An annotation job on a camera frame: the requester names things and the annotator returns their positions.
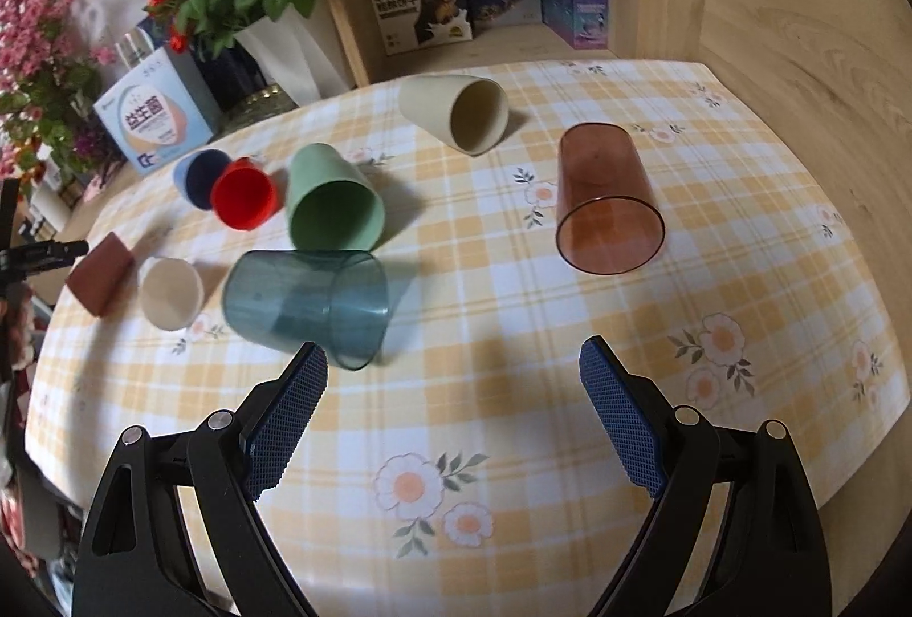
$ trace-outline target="table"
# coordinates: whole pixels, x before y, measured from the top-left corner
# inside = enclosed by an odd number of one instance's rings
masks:
[[[714,424],[784,421],[820,506],[909,403],[897,338],[841,216],[708,69],[606,61],[473,73],[497,79],[514,110],[507,139],[475,160],[405,122],[396,82],[221,144],[281,167],[304,143],[329,142],[388,204],[376,254],[397,307],[381,356],[332,373],[283,483],[258,504],[326,614],[591,609],[649,508],[578,381],[592,334]],[[578,273],[553,246],[556,142],[582,120],[631,132],[669,227],[659,256],[629,275]],[[112,229],[141,257],[197,260],[211,295],[179,336],[140,318],[133,286],[102,321],[62,295],[26,449],[82,505],[123,428],[193,428],[287,360],[235,336],[219,308],[240,254],[289,248],[281,216],[228,232],[178,201],[165,170],[113,200],[89,240]],[[677,605],[699,585],[723,504],[719,492]]]

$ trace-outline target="yellow checkered tablecloth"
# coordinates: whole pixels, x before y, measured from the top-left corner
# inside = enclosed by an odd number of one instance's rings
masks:
[[[784,421],[822,505],[909,402],[877,289],[842,218],[801,163],[705,67],[537,63],[473,70],[511,104],[511,134],[470,159],[400,117],[398,82],[312,105],[220,145],[281,168],[325,141],[388,204],[376,250],[398,304],[381,357],[333,371],[283,483],[259,511],[321,614],[587,614],[649,499],[633,488],[579,383],[601,334],[672,404],[714,424]],[[633,135],[669,227],[621,277],[574,271],[555,250],[557,142],[585,120]],[[170,168],[120,195],[109,231],[140,254],[195,260],[205,313],[166,334],[135,286],[94,320],[65,292],[35,378],[26,449],[88,505],[117,435],[193,429],[275,377],[287,357],[222,318],[227,269],[290,248],[284,216],[252,234],[194,211]],[[218,570],[192,497],[202,573]],[[714,497],[678,603],[699,585]]]

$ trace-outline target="plastic cup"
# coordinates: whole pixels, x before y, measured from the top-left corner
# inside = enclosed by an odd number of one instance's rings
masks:
[[[332,364],[360,370],[386,334],[386,273],[367,252],[248,252],[225,282],[222,313],[255,344],[294,354],[313,341]]]
[[[216,181],[231,165],[231,157],[219,149],[204,149],[184,157],[174,167],[174,186],[194,208],[211,211]]]
[[[386,223],[368,178],[325,143],[304,146],[292,159],[286,211],[301,251],[369,251]]]
[[[621,275],[655,257],[665,221],[630,135],[609,123],[581,123],[558,148],[561,257],[593,275]]]
[[[400,88],[400,112],[456,151],[477,156],[507,130],[510,102],[497,82],[478,76],[410,76]]]
[[[182,259],[149,257],[139,273],[140,307],[154,327],[178,331],[193,324],[206,300],[202,277]]]
[[[213,210],[219,220],[237,231],[252,231],[279,209],[272,177],[248,158],[238,159],[213,185]]]

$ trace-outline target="red cup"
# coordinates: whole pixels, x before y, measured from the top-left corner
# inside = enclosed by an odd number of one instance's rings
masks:
[[[245,157],[231,163],[215,181],[211,203],[226,226],[252,231],[279,209],[279,193],[272,177]]]

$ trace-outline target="flower vase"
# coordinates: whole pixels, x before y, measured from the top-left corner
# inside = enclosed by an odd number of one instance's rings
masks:
[[[268,17],[237,33],[266,81],[280,85],[295,104],[308,105],[354,87],[327,0],[301,17],[292,5],[277,22]]]

